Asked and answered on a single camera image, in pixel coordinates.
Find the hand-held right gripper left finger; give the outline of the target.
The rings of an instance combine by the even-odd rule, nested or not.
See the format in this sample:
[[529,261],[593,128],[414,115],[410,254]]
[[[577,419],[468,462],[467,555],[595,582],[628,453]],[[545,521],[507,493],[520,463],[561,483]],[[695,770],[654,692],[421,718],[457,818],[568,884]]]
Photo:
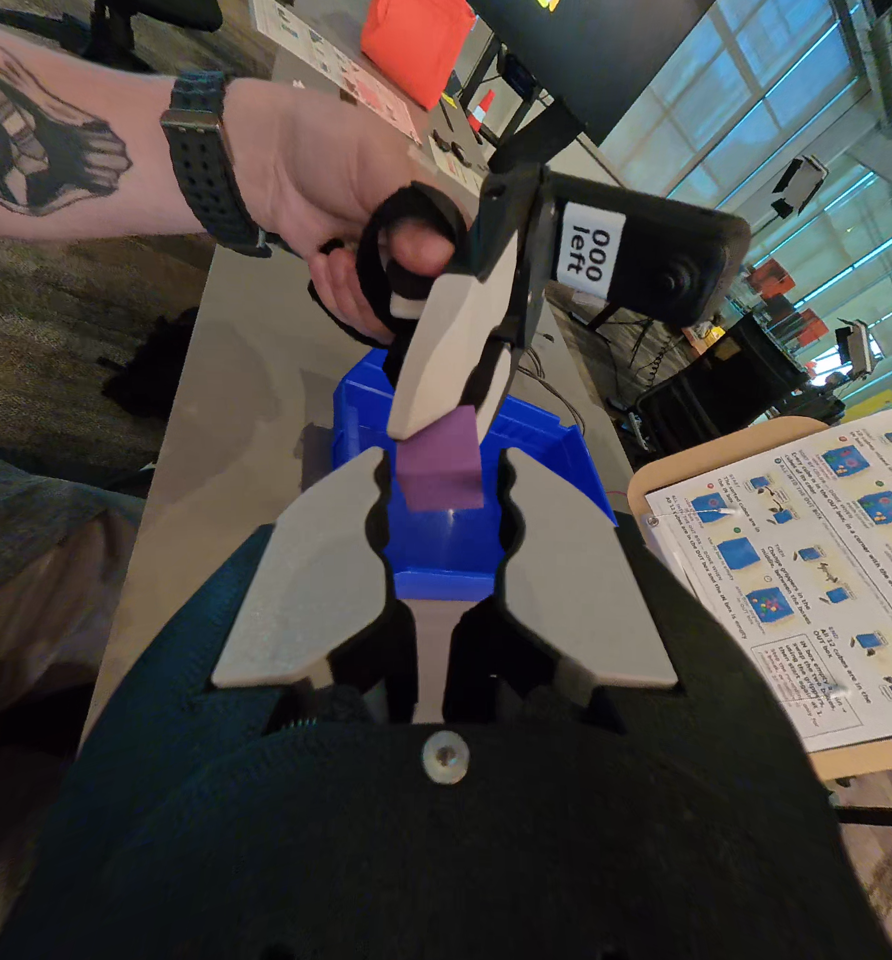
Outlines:
[[413,721],[416,623],[384,553],[391,493],[390,453],[370,447],[283,511],[212,672],[216,688],[382,688],[388,721]]

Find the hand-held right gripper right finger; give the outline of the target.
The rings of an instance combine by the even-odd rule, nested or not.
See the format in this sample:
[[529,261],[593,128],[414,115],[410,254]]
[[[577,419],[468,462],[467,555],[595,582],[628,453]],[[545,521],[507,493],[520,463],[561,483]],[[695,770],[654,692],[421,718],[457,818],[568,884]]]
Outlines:
[[500,692],[551,689],[586,712],[605,688],[678,683],[616,523],[524,450],[498,461],[500,558],[492,592],[452,631],[443,718],[490,723]]

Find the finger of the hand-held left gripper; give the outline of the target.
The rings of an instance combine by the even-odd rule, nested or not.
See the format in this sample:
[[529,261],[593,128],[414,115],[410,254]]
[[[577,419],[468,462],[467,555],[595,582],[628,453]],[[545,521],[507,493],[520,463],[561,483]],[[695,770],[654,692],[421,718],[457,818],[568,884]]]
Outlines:
[[509,306],[519,234],[488,278],[445,272],[431,287],[395,388],[387,433],[406,441],[450,414]]
[[488,376],[483,399],[476,405],[476,436],[486,437],[504,402],[514,377],[514,352],[509,344],[496,344],[496,359]]

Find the purple wooden cube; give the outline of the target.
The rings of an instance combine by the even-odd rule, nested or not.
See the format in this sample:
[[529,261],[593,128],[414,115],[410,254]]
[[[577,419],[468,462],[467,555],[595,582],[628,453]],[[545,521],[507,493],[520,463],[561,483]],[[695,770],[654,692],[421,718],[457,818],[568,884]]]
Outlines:
[[484,507],[475,407],[458,406],[396,447],[395,478],[411,513]]

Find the blue plastic bin with cubes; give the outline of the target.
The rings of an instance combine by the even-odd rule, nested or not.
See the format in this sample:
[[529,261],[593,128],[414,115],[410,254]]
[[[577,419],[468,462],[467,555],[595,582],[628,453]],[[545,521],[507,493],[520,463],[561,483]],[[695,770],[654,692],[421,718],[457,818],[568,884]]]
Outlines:
[[[384,349],[371,349],[340,380],[333,394],[332,467],[363,450],[396,452],[386,433],[393,388],[383,370]],[[492,593],[500,549],[497,470],[500,451],[524,450],[591,499],[613,527],[617,521],[577,425],[538,406],[508,397],[481,446],[484,507],[412,512],[398,484],[388,506],[386,546],[401,599],[477,602]]]

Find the person's left hand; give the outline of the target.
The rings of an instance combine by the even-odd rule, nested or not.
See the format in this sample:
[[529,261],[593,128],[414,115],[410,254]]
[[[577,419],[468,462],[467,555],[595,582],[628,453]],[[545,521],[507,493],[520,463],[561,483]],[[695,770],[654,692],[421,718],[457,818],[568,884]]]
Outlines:
[[252,219],[305,260],[327,311],[388,346],[393,334],[362,292],[352,246],[395,192],[434,185],[426,167],[369,111],[271,81],[233,80],[223,125]]

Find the black storage crate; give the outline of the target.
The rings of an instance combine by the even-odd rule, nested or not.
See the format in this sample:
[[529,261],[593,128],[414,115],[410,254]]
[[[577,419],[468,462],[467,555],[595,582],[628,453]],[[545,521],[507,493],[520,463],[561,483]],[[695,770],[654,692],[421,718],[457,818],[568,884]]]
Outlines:
[[748,311],[692,363],[643,392],[630,429],[645,452],[668,456],[750,426],[810,380]]

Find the black panel light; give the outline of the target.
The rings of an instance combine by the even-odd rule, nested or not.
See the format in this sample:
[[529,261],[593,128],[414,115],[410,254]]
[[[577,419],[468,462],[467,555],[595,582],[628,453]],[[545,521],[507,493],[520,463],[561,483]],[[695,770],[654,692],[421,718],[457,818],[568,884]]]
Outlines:
[[798,215],[823,186],[828,174],[828,167],[816,156],[796,156],[773,186],[769,206],[783,220]]
[[849,381],[867,378],[878,363],[874,355],[869,326],[857,319],[841,319],[836,329],[836,348]]

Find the large window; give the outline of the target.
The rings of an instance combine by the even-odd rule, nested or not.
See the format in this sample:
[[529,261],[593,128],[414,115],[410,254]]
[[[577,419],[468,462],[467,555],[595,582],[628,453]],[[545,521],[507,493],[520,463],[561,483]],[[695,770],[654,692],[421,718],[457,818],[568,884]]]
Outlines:
[[[856,404],[892,391],[892,141],[829,3],[716,2],[599,150],[626,186],[749,223],[747,274],[775,262],[795,318],[827,328],[791,338],[817,375],[834,370],[839,321],[866,323],[878,363],[845,391]],[[771,190],[799,155],[829,174],[783,220]]]

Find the black monitor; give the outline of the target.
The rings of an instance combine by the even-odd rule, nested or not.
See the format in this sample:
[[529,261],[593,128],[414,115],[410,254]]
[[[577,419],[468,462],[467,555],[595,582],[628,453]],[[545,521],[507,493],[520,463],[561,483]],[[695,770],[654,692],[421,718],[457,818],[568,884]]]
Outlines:
[[472,10],[554,102],[600,144],[712,1],[472,1]]

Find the black perforated watch band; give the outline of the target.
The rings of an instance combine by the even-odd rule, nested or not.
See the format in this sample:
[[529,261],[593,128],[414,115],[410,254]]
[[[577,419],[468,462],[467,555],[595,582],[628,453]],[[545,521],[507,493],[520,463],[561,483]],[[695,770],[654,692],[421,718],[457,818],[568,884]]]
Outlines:
[[186,71],[175,79],[160,124],[179,189],[218,245],[249,258],[271,258],[274,247],[290,252],[253,219],[238,189],[223,124],[226,87],[220,71]]

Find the orange red bag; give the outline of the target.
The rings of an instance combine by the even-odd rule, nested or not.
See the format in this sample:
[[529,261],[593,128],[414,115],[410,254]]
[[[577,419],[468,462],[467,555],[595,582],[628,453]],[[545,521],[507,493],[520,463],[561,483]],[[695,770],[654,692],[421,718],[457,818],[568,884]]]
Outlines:
[[465,1],[372,1],[359,46],[383,76],[431,112],[475,23]]

